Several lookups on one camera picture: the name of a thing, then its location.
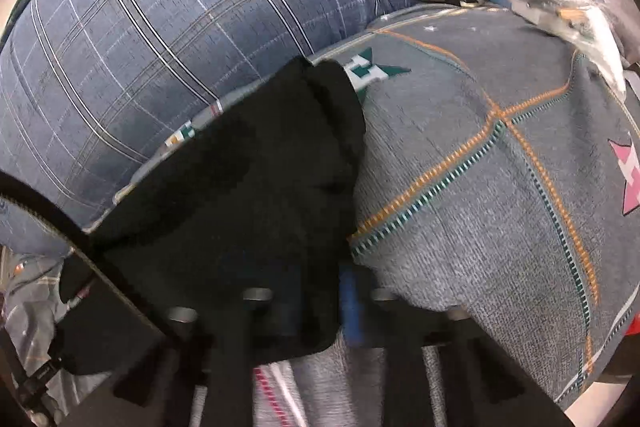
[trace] striped fabric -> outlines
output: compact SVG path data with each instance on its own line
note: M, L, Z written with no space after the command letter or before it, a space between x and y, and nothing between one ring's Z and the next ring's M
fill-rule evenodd
M412 3L33 0L0 55L0 169L86 226L198 111ZM66 251L6 202L0 243Z

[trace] teal stitching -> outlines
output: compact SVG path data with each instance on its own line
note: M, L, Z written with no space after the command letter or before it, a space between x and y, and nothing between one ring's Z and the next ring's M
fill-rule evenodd
M545 102L542 105L539 105L538 107L534 107L532 109L529 109L528 111L523 112L522 114L514 116L513 118L511 118L511 123L513 123L513 124L520 123L521 121L526 120L527 118L529 118L530 116L536 114L537 112L544 111L544 110L548 109L549 107L553 106L554 104L560 102L561 100L564 100L566 97L569 96L569 94L571 93L573 88L574 88L574 84L572 83L572 85L569 86L569 89L567 89L560 96L558 96L556 98L552 98L548 102Z
M580 357L578 358L578 378L577 378L577 380L575 381L575 386L576 386L576 387L581 387L581 386L582 386L582 383L583 383L583 382L584 382L584 380L585 380L585 377L587 377L587 376L588 376L587 374L585 374L585 373L582 371L582 367L583 367L583 365L584 365L584 354L583 354L583 353L580 353Z
M620 318L619 322L616 324L616 327L613 328L613 330L611 331L611 334L607 337L607 340L604 341L604 344L602 344L602 347L600 349L604 350L607 345L609 345L609 343L613 340L613 337L616 336L616 334L620 331L620 328L622 328L622 326L625 325L626 321L628 320L628 318L631 316L631 308L629 308L624 315L622 315L622 318ZM556 400L556 403L559 403L560 401L564 400L567 395L569 393L571 393L572 391L574 391L575 389L578 389L578 387L581 386L581 382L578 383L578 380L576 380L571 387L569 387L566 391L564 391L564 393L562 393L558 399Z
M542 103L541 105L537 106L537 107L533 107L532 109L529 109L528 111L525 111L519 115L514 116L513 118L511 118L511 123L513 124L517 124L520 123L523 120L526 120L527 118L529 118L530 116L533 116L534 114L536 114L537 112L540 111L544 111L546 109L548 109L549 107L553 106L554 104L561 102L561 100L564 100L565 98L567 98L572 90L574 90L574 86L575 86L575 82L574 82L574 64L575 62L578 61L578 59L580 58L581 55L576 55L574 60L572 60L572 73L571 73L571 77L570 77L570 83L569 83L569 89L567 89L564 93L562 93L560 96L557 96L555 98L552 98L551 100L548 100L545 103Z
M431 200L433 200L436 195L440 194L445 188L447 188L455 179L459 178L469 170L472 165L478 162L480 158L485 156L492 146L496 143L497 139L500 137L500 134L504 130L504 123L501 121L497 121L494 126L494 131L492 132L489 140L476 152L474 152L469 158L464 160L459 166L455 167L453 170L447 172L447 174L442 178L438 183L434 184L430 188L428 188L425 192L423 192L414 203L410 204L401 214L397 215L394 219L385 223L379 229L374 230L366 239L363 239L356 247L351 248L351 253L353 255L360 255L365 251L373 248L380 241L382 241L385 237L389 236L392 232L397 229L402 229L404 224L409 221L409 219L415 214L418 213L426 204L428 204Z
M536 176L533 169L527 165L527 169L529 170L529 174L531 179L533 180L533 184L536 186L538 190L538 194L540 198L542 198L543 203L545 204L546 211L548 212L551 220L554 222L554 228L556 229L556 233L558 234L558 238L560 239L560 244L562 245L562 251L564 251L564 257L569 265L569 270L571 271L571 275L574 278L575 287L578 290L578 297L580 298L580 305L582 307L582 315L584 316L584 326L588 330L591 325L591 312L589 310L589 301L587 300L587 293L584 291L584 284L582 283L582 279L580 278L580 272L578 272L578 267L575 264L574 256L569 249L569 245L567 243L566 237L564 236L564 231L562 230L562 226L560 225L560 221L558 220L558 216L556 216L556 211L551 205L551 201L546 196L546 192L542 188L538 177Z

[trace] black strap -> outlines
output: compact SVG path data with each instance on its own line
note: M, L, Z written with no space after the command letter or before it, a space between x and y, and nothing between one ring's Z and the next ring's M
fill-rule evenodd
M80 251L91 252L89 236L70 217L37 190L3 171L0 171L0 198L37 217Z
M254 378L250 358L251 309L239 301L226 308L209 360L201 427L252 427Z
M11 417L16 420L14 423L6 423L6 425L21 425L18 423L18 419L21 419L23 416L26 418L22 410L23 408L42 413L46 416L50 425L55 425L51 412L42 402L42 397L46 393L46 384L50 380L50 377L58 371L58 360L49 360L31 375L31 377L28 377L18 358L14 343L5 328L0 328L0 351L0 357L4 358L6 365L8 365L11 370L15 383L18 385L18 388L15 390L16 398L12 397L13 403L2 406L2 409L6 409ZM0 386L3 388L0 390L0 393L3 393L6 398L4 393L9 390L5 384L8 385L8 383L0 382Z
M24 410L18 405L9 388L0 378L0 425L33 427Z
M466 360L464 342L459 335L454 335L450 343L438 348L440 374L444 385L444 401L446 404L447 427L473 427L474 408L471 399L469 382L466 378Z
M401 300L382 302L388 316L385 349L383 427L433 427L431 394L424 360L420 324Z
M171 398L164 404L162 427L189 427L193 396L208 343L201 335L194 310L174 308L169 318L182 344L177 348L177 364L169 384Z
M14 375L15 383L22 385L27 380L27 372L24 370L14 343L5 328L0 328L0 349L2 349L4 359Z

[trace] gray fabric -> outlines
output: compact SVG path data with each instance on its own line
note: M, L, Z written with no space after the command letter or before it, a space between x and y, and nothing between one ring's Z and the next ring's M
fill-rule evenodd
M31 375L48 360L55 323L67 312L58 294L62 262L33 255L11 255L8 263L10 273L15 275L5 293L2 313L18 358L27 375ZM54 407L66 414L104 378L105 375L75 377L60 371L48 385Z
M414 0L33 0L0 54L0 169L85 227L168 136ZM0 243L66 246L3 205Z
M347 64L367 48L373 63L411 71L367 87L366 156L356 190L361 223L477 134L490 115L487 97L507 108L570 80L570 89L510 118L572 218L594 267L598 303L532 156L497 120L493 134L352 241L356 260L412 303L469 309L565 409L597 378L638 308L640 212L622 215L625 179L608 142L640 142L634 122L584 57L506 10L396 12L315 60ZM636 100L628 103L636 110ZM55 294L47 299L54 303ZM26 300L12 293L9 309L26 308ZM8 324L14 334L24 327L15 319ZM433 349L424 355L434 415L443 426L437 357ZM257 424L378 425L382 362L380 350L351 349L340 336L329 350L290 361L280 382L273 368L262 367ZM195 418L203 399L200 390Z

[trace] black cloth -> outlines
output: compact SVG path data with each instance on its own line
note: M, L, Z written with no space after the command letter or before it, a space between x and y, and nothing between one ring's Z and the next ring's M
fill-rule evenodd
M343 68L296 58L141 180L92 233L91 256L145 312L195 309L214 337L245 289L272 290L254 362L324 349L338 328L338 263L350 259L364 132ZM115 307L81 306L62 329L76 315L83 342L99 328L122 331ZM274 335L284 341L271 349ZM95 363L72 365L84 373Z

